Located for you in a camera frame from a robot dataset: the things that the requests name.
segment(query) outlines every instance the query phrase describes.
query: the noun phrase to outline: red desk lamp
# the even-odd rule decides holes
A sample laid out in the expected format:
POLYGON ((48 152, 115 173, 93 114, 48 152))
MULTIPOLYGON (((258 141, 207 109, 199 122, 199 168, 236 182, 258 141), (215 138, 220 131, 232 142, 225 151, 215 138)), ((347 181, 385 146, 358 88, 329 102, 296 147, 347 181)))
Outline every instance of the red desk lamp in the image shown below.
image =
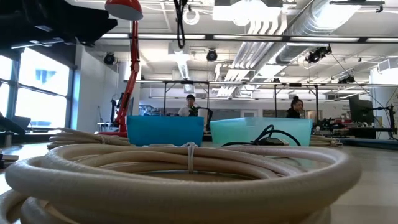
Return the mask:
POLYGON ((105 9, 114 17, 132 21, 131 34, 131 74, 127 82, 126 90, 120 104, 115 123, 119 125, 119 132, 102 132, 100 134, 118 135, 127 137, 126 115, 129 107, 131 93, 136 84, 137 74, 139 72, 139 51, 138 51, 138 20, 142 19, 142 9, 138 0, 107 0, 105 9))

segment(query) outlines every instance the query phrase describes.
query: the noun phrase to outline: blue plastic bin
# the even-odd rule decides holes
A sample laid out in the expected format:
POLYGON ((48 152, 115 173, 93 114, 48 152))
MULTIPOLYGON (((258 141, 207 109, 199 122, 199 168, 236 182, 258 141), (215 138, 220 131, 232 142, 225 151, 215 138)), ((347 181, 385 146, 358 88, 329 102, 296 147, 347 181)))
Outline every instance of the blue plastic bin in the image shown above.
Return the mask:
MULTIPOLYGON (((312 123, 310 119, 236 118, 212 121, 210 127, 215 146, 222 146, 228 142, 254 141, 270 124, 274 125, 275 130, 285 131, 294 136, 302 146, 309 146, 312 123)), ((296 143, 286 135, 273 133, 272 137, 285 139, 291 146, 296 146, 296 143)))
POLYGON ((202 117, 127 116, 127 135, 131 144, 201 145, 205 120, 202 117))

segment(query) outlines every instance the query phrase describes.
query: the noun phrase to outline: person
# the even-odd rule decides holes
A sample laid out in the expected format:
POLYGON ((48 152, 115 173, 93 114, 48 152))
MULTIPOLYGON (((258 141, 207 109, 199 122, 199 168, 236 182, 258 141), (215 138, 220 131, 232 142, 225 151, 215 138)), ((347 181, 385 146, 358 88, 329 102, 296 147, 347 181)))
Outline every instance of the person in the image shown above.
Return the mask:
POLYGON ((303 110, 303 101, 298 96, 293 97, 290 108, 287 110, 286 118, 300 118, 300 111, 303 110))
POLYGON ((178 112, 179 116, 198 116, 198 110, 194 106, 195 97, 192 94, 187 96, 187 106, 184 106, 178 112))

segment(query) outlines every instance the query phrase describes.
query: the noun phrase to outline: black hair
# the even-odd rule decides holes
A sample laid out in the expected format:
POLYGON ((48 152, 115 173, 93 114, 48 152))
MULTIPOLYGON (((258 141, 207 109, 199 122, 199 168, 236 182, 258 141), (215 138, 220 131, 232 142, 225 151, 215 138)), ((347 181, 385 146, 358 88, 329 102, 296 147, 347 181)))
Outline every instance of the black hair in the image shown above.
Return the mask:
POLYGON ((293 97, 292 103, 290 104, 290 107, 293 108, 293 105, 295 105, 296 103, 301 102, 303 105, 303 101, 300 100, 300 98, 298 96, 293 97))
POLYGON ((192 94, 189 94, 189 95, 187 96, 187 99, 193 99, 193 100, 195 100, 195 97, 194 97, 192 94))

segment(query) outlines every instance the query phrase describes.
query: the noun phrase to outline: lamp shade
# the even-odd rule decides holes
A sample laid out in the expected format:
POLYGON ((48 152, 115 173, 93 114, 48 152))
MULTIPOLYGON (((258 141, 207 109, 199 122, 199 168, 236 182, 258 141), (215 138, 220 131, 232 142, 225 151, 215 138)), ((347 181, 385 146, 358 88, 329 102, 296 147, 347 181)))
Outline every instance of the lamp shade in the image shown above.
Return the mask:
POLYGON ((129 21, 138 21, 143 17, 138 0, 106 0, 105 9, 112 16, 129 21))

